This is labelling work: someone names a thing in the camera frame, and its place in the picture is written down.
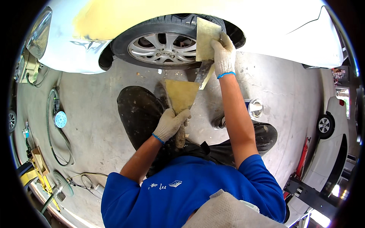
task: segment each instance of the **blue t-shirt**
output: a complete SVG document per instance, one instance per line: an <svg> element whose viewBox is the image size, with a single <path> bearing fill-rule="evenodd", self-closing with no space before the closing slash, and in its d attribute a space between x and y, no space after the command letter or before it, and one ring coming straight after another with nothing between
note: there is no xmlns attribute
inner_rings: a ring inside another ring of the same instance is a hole
<svg viewBox="0 0 365 228"><path fill-rule="evenodd" d="M119 173L111 173L101 214L106 228L182 227L219 189L256 205L261 214L273 220L282 223L285 218L283 192L259 155L246 158L238 170L181 156L144 180L141 187Z"/></svg>

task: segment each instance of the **hand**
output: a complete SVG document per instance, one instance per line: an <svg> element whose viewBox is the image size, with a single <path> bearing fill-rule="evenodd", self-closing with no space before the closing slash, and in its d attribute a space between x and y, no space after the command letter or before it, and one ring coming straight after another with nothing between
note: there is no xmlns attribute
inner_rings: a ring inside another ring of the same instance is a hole
<svg viewBox="0 0 365 228"><path fill-rule="evenodd" d="M236 75L234 71L236 48L227 34L222 32L220 38L223 46L216 40L210 42L210 45L214 49L215 75L217 75L217 78L221 78L225 74Z"/></svg>
<svg viewBox="0 0 365 228"><path fill-rule="evenodd" d="M175 112L172 108L166 109L152 135L164 144L169 138L176 134L182 123L187 126L187 119L190 118L189 109L185 109L177 116L175 116Z"/></svg>

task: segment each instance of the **white car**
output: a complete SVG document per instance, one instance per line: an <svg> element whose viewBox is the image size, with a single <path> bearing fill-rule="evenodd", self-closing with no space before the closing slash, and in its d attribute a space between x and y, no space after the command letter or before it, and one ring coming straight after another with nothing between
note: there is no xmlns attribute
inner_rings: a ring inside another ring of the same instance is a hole
<svg viewBox="0 0 365 228"><path fill-rule="evenodd" d="M329 196L341 176L349 151L349 127L343 100L330 97L326 114L318 119L317 130L320 140L302 182ZM295 196L287 206L287 227L306 217L312 209Z"/></svg>
<svg viewBox="0 0 365 228"><path fill-rule="evenodd" d="M333 68L347 58L325 2L51 0L26 37L39 62L72 73L108 70L114 56L158 69L198 68L196 18L222 27L237 51Z"/></svg>

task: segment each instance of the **wooden handle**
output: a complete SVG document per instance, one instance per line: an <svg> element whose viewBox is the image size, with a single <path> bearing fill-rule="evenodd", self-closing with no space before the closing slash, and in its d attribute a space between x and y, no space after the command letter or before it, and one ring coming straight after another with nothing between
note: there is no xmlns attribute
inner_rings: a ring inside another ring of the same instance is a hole
<svg viewBox="0 0 365 228"><path fill-rule="evenodd" d="M184 124L182 124L177 130L175 134L175 145L177 148L181 149L185 145L185 127Z"/></svg>

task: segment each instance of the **concrete floor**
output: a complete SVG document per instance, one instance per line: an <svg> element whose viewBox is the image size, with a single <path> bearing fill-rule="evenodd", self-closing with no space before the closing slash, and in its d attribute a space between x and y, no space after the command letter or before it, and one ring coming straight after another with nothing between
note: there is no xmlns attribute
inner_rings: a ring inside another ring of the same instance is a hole
<svg viewBox="0 0 365 228"><path fill-rule="evenodd" d="M134 153L118 114L116 98L119 92L130 85L153 91L163 78L193 80L195 72L163 70L158 74L157 69L138 67L117 59L111 69L102 74L64 73L59 94L68 121L63 131L70 140L76 161L70 168L62 168L56 163L47 138L46 103L58 72L51 70L41 88L18 85L15 142L19 157L22 162L27 159L22 129L25 121L29 121L35 144L40 146L51 172L58 170L65 177L81 172L119 172ZM305 137L316 137L316 121L323 112L320 70L305 70L300 63L266 55L237 53L236 73L243 97L260 98L264 103L264 114L259 121L272 124L278 131L277 143L263 160L283 188L297 167ZM191 108L192 118L186 128L189 139L198 144L203 141L217 144L227 140L226 130L214 130L210 125L210 121L222 112L219 83L212 77L206 88L198 92ZM54 150L68 160L68 150L61 136L52 124L50 129ZM105 186L105 177L91 178L95 186L98 183ZM82 185L80 178L74 180ZM59 203L62 216L77 227L104 227L100 199L87 190L72 188L74 197L66 197Z"/></svg>

